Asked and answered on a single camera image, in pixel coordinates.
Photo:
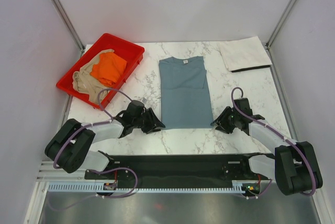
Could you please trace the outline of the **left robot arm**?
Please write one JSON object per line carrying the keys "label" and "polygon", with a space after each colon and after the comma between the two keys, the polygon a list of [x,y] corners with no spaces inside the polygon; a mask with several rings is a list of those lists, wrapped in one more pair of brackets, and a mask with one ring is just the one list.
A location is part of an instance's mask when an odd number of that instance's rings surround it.
{"label": "left robot arm", "polygon": [[145,134],[161,131],[163,122],[144,103],[131,100],[125,110],[109,120],[82,124],[76,119],[67,120],[47,144],[44,153],[53,161],[55,169],[73,173],[84,163],[93,143],[120,139],[141,129]]}

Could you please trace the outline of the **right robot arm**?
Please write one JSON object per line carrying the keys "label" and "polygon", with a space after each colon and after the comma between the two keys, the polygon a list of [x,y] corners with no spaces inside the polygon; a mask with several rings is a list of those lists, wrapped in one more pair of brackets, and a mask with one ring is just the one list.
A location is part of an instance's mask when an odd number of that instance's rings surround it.
{"label": "right robot arm", "polygon": [[250,179],[257,174],[275,180],[284,195],[305,194],[322,188],[323,179],[313,146],[284,136],[263,116],[253,114],[247,98],[233,100],[211,125],[226,134],[239,129],[258,140],[274,155],[257,154],[240,165],[240,173]]}

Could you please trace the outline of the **grey-blue t-shirt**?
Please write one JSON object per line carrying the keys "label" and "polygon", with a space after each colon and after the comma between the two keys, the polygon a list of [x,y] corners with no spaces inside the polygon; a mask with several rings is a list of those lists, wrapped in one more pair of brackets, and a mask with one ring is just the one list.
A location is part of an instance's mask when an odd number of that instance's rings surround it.
{"label": "grey-blue t-shirt", "polygon": [[161,118],[166,129],[206,129],[214,120],[202,56],[159,61]]}

